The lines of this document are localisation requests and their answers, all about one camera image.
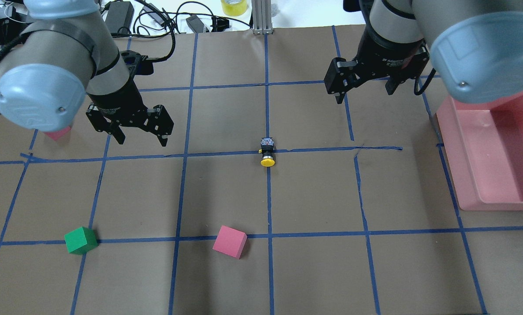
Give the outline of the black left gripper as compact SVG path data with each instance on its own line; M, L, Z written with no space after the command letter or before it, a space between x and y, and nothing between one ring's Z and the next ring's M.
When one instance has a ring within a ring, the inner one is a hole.
M149 109L133 80L129 80L119 90L107 95L89 94L91 105L86 115L98 132L107 132L123 145L126 139L120 127L140 128L155 134L162 147L166 147L172 134L174 122L163 105Z

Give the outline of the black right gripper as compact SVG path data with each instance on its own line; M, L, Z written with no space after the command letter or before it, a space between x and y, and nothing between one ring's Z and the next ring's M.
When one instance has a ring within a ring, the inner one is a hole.
M346 93L352 88L381 78L387 78L386 92L393 95L400 84L421 76L429 60L430 55L425 44L420 44L413 56L401 60L388 60L383 56L367 53L352 60L335 57L331 60L323 81L327 94L334 95L337 104L343 104Z

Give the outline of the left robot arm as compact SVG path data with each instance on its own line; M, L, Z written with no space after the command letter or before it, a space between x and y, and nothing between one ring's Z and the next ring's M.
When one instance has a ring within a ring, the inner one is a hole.
M97 132L125 142L123 127L139 128L167 146L174 122L163 105L149 109L134 82L153 74L150 58L121 51L95 0L26 0L33 22L0 47L0 115L29 130L69 127L86 97Z

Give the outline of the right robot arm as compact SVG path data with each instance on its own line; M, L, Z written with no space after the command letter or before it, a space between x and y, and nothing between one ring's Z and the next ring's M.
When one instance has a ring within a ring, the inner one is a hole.
M352 60L334 58L326 92L342 103L367 81L388 78L393 94L428 62L460 102L491 102L523 91L523 0L346 0L365 29Z

